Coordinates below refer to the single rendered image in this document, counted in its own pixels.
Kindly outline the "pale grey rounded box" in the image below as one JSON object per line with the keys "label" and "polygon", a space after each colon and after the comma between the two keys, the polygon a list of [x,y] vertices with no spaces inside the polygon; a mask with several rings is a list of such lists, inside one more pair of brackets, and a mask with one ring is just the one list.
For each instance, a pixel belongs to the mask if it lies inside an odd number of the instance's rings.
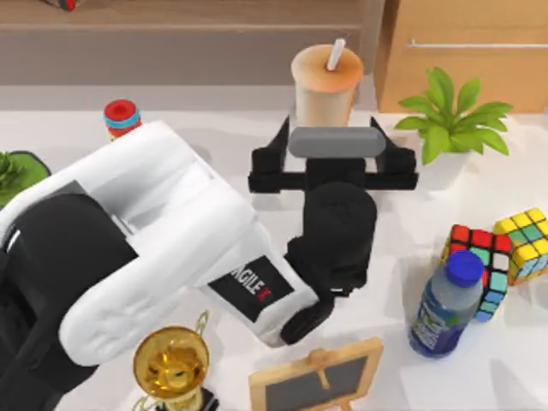
{"label": "pale grey rounded box", "polygon": [[296,158],[374,158],[386,148],[384,136],[371,127],[298,127],[288,149]]}

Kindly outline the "green plant in white pot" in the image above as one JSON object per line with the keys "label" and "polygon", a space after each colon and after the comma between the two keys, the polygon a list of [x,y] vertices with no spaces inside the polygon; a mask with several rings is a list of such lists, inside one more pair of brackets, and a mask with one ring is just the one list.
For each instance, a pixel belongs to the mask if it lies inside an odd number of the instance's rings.
{"label": "green plant in white pot", "polygon": [[448,73],[435,67],[427,71],[428,88],[399,101],[411,116],[394,129],[415,131],[421,138],[419,184],[428,190],[449,188],[461,174],[469,155],[482,155],[484,148],[509,155],[502,134],[508,131],[503,119],[511,104],[491,101],[477,104],[481,81],[473,78],[459,89]]}

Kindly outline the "milk tea cup with straw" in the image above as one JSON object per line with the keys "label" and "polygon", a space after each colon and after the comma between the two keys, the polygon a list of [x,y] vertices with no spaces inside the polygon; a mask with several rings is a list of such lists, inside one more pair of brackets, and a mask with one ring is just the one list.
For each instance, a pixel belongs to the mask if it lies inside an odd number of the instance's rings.
{"label": "milk tea cup with straw", "polygon": [[348,125],[364,65],[346,39],[311,45],[290,65],[295,83],[295,116],[303,127]]}

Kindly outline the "black-edged puzzle cube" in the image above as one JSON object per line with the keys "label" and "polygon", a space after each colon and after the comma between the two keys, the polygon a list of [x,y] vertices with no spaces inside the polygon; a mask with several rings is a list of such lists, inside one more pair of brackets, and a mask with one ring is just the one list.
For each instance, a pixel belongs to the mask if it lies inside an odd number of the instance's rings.
{"label": "black-edged puzzle cube", "polygon": [[474,253],[484,265],[483,293],[474,319],[479,322],[487,322],[492,319],[508,291],[511,240],[507,235],[454,224],[451,227],[440,261],[445,262],[449,255],[460,250]]}

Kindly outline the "wooden open shelf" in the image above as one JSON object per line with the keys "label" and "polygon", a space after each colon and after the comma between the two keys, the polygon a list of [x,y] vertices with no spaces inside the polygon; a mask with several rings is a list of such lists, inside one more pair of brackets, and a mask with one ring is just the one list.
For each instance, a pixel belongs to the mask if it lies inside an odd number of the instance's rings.
{"label": "wooden open shelf", "polygon": [[343,37],[365,65],[385,0],[0,0],[3,86],[279,86]]}

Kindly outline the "yellow-edged puzzle cube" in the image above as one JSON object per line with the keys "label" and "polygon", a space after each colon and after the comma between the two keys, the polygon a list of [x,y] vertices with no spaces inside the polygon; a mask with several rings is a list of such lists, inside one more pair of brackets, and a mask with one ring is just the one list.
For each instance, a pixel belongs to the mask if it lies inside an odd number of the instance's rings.
{"label": "yellow-edged puzzle cube", "polygon": [[548,274],[548,219],[539,208],[501,219],[493,231],[511,240],[509,285]]}

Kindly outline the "stack of coloured rings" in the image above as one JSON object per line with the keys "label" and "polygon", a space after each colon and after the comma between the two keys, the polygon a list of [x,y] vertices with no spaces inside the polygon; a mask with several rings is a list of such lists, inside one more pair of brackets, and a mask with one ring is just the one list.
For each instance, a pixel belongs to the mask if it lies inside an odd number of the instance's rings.
{"label": "stack of coloured rings", "polygon": [[111,141],[124,136],[142,124],[140,111],[136,104],[126,98],[115,99],[104,107],[104,123]]}

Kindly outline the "clear bottle with blue cap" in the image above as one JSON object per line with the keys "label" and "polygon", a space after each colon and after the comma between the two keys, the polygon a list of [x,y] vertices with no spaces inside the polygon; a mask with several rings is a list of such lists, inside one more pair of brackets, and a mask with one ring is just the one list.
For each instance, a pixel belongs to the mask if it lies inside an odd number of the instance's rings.
{"label": "clear bottle with blue cap", "polygon": [[415,352],[440,358],[455,350],[483,293],[484,265],[469,250],[451,253],[427,281],[408,340]]}

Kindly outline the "wooden framed blackboard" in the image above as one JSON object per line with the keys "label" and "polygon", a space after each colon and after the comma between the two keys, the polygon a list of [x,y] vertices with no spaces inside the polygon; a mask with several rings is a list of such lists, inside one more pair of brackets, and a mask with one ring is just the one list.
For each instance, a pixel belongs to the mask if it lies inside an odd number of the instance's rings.
{"label": "wooden framed blackboard", "polygon": [[251,411],[353,411],[367,394],[384,345],[372,337],[255,372],[248,378]]}

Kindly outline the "gold trophy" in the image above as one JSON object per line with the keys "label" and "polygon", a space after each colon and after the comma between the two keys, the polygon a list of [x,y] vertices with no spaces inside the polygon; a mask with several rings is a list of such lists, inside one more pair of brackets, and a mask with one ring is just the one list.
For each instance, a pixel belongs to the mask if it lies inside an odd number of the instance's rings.
{"label": "gold trophy", "polygon": [[203,338],[209,313],[193,329],[166,326],[147,336],[134,353],[138,386],[146,393],[131,411],[217,411],[219,400],[204,386],[210,352]]}

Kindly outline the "red object on shelf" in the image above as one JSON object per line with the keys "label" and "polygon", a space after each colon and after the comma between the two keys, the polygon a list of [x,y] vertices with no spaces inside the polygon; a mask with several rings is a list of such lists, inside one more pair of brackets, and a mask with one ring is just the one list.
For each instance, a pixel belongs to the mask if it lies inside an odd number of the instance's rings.
{"label": "red object on shelf", "polygon": [[44,0],[49,5],[72,12],[80,7],[86,0]]}

